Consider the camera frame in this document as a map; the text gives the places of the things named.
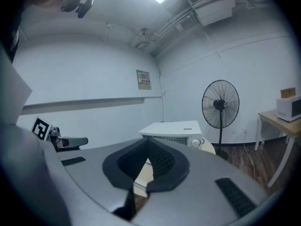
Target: black rubber pad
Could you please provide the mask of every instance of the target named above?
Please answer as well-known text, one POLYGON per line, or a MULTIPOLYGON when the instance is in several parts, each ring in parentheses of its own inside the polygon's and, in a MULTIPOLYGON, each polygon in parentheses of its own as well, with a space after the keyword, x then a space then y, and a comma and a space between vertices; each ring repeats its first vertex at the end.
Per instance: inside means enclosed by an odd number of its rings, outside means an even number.
POLYGON ((229 178, 216 180, 218 185, 228 202, 238 214, 242 217, 256 208, 255 204, 231 181, 229 178))
POLYGON ((73 164, 76 164, 76 163, 79 163, 79 162, 82 162, 82 161, 85 161, 85 160, 86 160, 85 158, 80 156, 80 157, 75 157, 75 158, 63 160, 62 164, 65 167, 65 166, 73 165, 73 164))

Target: wooden floor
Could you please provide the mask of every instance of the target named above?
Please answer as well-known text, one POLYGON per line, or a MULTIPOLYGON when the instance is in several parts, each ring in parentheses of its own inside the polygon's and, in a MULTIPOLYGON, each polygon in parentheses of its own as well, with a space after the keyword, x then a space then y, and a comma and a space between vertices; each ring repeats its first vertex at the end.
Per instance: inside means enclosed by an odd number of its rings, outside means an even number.
MULTIPOLYGON (((228 153, 228 162, 240 169, 243 173, 251 178, 253 175, 253 165, 243 146, 222 147, 222 150, 228 153)), ((246 146, 246 150, 255 165, 255 180, 268 193, 273 193, 284 188, 293 171, 296 163, 301 155, 301 147, 294 145, 287 163, 272 187, 268 188, 268 182, 276 172, 281 159, 286 150, 285 140, 277 142, 266 142, 263 149, 254 150, 254 146, 246 146)), ((135 195, 136 209, 139 211, 147 202, 147 198, 135 195)))

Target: white wall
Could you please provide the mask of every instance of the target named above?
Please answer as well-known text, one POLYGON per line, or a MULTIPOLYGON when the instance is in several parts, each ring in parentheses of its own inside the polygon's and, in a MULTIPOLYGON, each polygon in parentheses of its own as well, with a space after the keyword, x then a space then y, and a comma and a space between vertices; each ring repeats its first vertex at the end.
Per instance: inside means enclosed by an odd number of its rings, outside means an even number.
MULTIPOLYGON (((222 143, 254 142, 257 113, 276 107, 280 90, 301 93, 301 67, 282 18, 269 9, 234 13, 233 17, 182 36, 158 57, 165 121, 198 120, 204 136, 218 143, 219 130, 207 124, 202 96, 215 80, 234 85, 240 98, 235 121, 223 130, 222 143)), ((267 130, 266 139, 279 131, 267 130)))
POLYGON ((26 105, 101 98, 159 97, 152 58, 84 35, 36 38, 20 45, 13 66, 33 88, 26 105), (152 90, 139 90, 136 70, 150 73, 152 90))
POLYGON ((38 115, 63 136, 87 137, 87 149, 137 138, 162 121, 158 67, 138 51, 87 36, 44 37, 21 45, 13 65, 33 90, 20 127, 31 129, 38 115), (150 73, 152 90, 138 90, 136 69, 150 73))

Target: fan pole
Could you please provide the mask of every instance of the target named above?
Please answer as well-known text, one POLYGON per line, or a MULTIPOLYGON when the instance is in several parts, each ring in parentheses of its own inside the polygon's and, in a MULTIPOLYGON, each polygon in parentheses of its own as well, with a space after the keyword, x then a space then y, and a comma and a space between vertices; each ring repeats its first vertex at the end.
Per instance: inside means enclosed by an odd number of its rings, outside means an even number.
POLYGON ((221 157, 225 160, 228 160, 228 154, 225 151, 221 150, 221 145, 222 145, 222 110, 220 110, 220 141, 219 141, 219 144, 218 144, 218 149, 217 149, 216 154, 219 157, 221 157))

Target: standing fan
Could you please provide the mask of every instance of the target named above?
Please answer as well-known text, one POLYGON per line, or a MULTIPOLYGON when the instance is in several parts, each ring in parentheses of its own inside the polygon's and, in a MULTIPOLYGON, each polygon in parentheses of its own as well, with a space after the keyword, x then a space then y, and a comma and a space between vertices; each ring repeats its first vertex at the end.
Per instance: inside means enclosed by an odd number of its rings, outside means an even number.
POLYGON ((228 81, 214 81, 204 92, 202 111, 208 124, 220 129, 220 141, 216 154, 228 159, 228 154, 221 150, 222 129, 229 126, 239 110, 239 97, 234 86, 228 81))

